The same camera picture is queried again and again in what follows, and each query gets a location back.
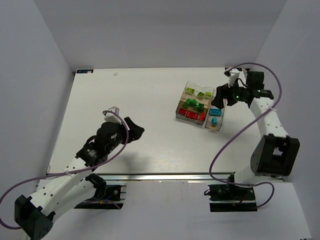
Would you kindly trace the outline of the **small red lego brick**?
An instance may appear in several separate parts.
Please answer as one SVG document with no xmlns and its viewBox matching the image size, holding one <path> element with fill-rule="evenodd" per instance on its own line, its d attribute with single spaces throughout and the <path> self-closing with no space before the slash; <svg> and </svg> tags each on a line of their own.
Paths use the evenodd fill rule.
<svg viewBox="0 0 320 240">
<path fill-rule="evenodd" d="M 187 113 L 187 110 L 184 109 L 184 108 L 180 108 L 180 109 L 178 110 L 178 113 L 179 113 L 180 115 L 184 116 L 184 115 Z"/>
</svg>

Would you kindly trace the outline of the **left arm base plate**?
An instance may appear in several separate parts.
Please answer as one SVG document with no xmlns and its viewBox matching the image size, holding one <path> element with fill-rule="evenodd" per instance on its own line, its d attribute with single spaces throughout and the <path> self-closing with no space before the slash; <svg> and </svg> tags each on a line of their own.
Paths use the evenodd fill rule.
<svg viewBox="0 0 320 240">
<path fill-rule="evenodd" d="M 94 183 L 90 181 L 93 193 L 89 198 L 76 205 L 75 209 L 121 210 L 126 199 L 127 184 L 124 182 Z"/>
</svg>

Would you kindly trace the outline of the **red curved lego piece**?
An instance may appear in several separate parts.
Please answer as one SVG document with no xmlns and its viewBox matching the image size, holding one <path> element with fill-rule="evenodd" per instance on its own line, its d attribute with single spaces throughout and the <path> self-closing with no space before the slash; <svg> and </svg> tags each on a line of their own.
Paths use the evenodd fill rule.
<svg viewBox="0 0 320 240">
<path fill-rule="evenodd" d="M 206 119 L 206 114 L 205 112 L 202 112 L 198 118 L 199 121 L 203 122 Z"/>
</svg>

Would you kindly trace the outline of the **blue long lego brick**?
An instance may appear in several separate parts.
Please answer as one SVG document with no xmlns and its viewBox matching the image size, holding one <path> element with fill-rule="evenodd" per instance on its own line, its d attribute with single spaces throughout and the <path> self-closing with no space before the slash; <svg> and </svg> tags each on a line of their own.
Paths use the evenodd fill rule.
<svg viewBox="0 0 320 240">
<path fill-rule="evenodd" d="M 209 115 L 220 117 L 222 115 L 222 110 L 219 108 L 211 108 L 209 110 Z"/>
</svg>

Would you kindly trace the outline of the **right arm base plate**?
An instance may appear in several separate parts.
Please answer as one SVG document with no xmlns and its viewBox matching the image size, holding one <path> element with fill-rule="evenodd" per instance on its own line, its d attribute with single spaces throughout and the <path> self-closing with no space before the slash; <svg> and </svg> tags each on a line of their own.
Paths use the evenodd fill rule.
<svg viewBox="0 0 320 240">
<path fill-rule="evenodd" d="M 212 213 L 257 212 L 254 189 L 230 184 L 211 184 L 203 193 Z"/>
</svg>

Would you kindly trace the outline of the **red long lego brick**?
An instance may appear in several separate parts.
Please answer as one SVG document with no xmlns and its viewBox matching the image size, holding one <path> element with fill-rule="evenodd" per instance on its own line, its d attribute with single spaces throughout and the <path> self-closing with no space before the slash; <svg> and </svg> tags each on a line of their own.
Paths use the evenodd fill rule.
<svg viewBox="0 0 320 240">
<path fill-rule="evenodd" d="M 197 120 L 198 119 L 198 114 L 196 112 L 192 112 L 192 111 L 187 111 L 187 113 L 185 114 L 186 118 L 192 119 L 192 120 Z"/>
</svg>

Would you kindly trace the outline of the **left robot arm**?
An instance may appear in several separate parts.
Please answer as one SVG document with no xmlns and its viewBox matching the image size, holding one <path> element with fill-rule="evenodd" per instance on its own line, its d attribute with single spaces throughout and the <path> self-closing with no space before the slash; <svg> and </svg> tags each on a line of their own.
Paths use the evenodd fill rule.
<svg viewBox="0 0 320 240">
<path fill-rule="evenodd" d="M 30 239 L 41 240 L 70 209 L 86 200 L 103 198 L 106 182 L 94 170 L 116 147 L 138 140 L 144 131 L 129 117 L 123 121 L 111 117 L 76 153 L 63 176 L 53 178 L 29 197 L 21 195 L 15 200 L 15 222 Z"/>
</svg>

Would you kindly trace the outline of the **blue small lego brick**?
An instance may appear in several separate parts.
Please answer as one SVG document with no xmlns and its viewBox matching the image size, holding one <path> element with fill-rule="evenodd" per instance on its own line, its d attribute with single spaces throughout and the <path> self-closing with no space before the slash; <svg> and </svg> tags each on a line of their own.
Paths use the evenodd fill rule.
<svg viewBox="0 0 320 240">
<path fill-rule="evenodd" d="M 212 120 L 211 120 L 211 123 L 213 126 L 216 126 L 218 124 L 218 119 L 213 117 Z"/>
</svg>

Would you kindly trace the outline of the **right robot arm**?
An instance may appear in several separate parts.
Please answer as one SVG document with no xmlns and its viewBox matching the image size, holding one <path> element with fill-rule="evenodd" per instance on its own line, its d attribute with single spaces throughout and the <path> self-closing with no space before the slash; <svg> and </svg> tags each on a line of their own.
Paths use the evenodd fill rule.
<svg viewBox="0 0 320 240">
<path fill-rule="evenodd" d="M 264 88 L 264 73 L 249 72 L 243 86 L 239 85 L 240 72 L 236 68 L 226 70 L 224 74 L 228 77 L 228 83 L 217 87 L 212 105 L 222 110 L 224 102 L 227 102 L 227 106 L 238 102 L 246 103 L 255 117 L 254 122 L 261 139 L 250 157 L 249 165 L 222 182 L 249 187 L 269 179 L 288 177 L 292 172 L 300 141 L 290 137 L 280 122 L 274 96 Z"/>
</svg>

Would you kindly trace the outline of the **lime sloped lego brick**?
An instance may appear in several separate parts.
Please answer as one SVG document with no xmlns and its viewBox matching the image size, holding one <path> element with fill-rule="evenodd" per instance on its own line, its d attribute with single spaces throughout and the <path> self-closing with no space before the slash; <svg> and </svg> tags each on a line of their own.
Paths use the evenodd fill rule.
<svg viewBox="0 0 320 240">
<path fill-rule="evenodd" d="M 205 95 L 205 94 L 204 94 L 203 92 L 199 92 L 199 93 L 197 94 L 197 96 L 198 96 L 199 98 L 202 98 L 204 95 Z"/>
</svg>

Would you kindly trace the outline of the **green long lego brick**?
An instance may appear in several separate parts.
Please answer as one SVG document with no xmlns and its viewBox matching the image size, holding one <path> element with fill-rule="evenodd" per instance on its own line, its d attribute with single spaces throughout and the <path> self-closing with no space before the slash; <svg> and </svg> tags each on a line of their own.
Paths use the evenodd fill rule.
<svg viewBox="0 0 320 240">
<path fill-rule="evenodd" d="M 197 102 L 194 98 L 192 98 L 192 99 L 188 98 L 188 99 L 185 101 L 185 103 L 188 104 L 188 105 L 190 105 L 190 106 L 196 106 L 196 105 L 198 104 L 198 102 Z"/>
</svg>

